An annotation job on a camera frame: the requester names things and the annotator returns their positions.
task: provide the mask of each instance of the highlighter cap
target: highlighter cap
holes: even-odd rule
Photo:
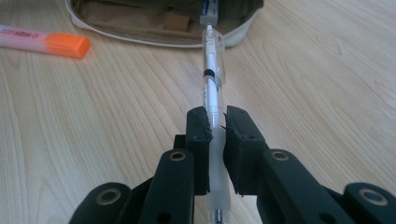
[[[51,33],[45,39],[47,53],[83,58],[91,46],[88,37],[64,33]]]

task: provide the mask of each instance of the highlighter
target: highlighter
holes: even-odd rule
[[[0,47],[83,58],[90,46],[90,39],[83,35],[46,33],[0,24]]]

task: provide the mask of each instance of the transparent pen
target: transparent pen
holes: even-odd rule
[[[206,208],[210,224],[228,223],[231,199],[228,175],[223,162],[225,131],[221,89],[225,81],[223,66],[224,41],[222,35],[207,25],[203,33],[204,48],[204,108],[210,122],[213,139],[209,145],[209,184]]]

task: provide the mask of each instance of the pen cap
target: pen cap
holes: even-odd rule
[[[221,33],[208,25],[203,32],[204,70],[215,72],[215,80],[219,86],[225,83],[224,71],[224,38]]]

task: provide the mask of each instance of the wood grain surface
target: wood grain surface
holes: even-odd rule
[[[226,105],[324,186],[396,194],[396,2],[266,0],[227,49]],[[63,0],[0,0],[0,23],[88,36],[82,60],[0,48],[0,223],[67,223],[93,188],[135,187],[202,104],[202,51],[75,27]],[[197,197],[195,223],[205,223]],[[231,223],[261,223],[233,195]]]

